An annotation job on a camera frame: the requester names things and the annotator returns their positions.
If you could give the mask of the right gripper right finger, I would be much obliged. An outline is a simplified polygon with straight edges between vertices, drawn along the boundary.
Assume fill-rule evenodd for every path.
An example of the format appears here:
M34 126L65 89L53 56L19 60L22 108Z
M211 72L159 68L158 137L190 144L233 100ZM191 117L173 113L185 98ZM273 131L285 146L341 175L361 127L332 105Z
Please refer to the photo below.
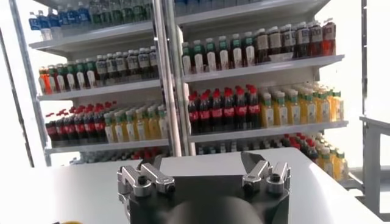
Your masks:
M259 154L241 152L241 161L246 170L241 187L246 195L254 195L265 185L267 193L281 195L290 190L290 167L288 163L272 165Z

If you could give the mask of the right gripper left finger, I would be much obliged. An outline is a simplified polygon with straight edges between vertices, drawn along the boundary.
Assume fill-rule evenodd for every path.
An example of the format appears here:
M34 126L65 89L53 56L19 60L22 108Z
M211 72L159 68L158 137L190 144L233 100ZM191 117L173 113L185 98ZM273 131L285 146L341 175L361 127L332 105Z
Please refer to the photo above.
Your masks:
M118 194L127 196L131 193L136 197L148 197L154 187L158 193L171 195L176 190L175 179L161 172L163 155L153 159L143 159L139 165L122 166L117 171Z

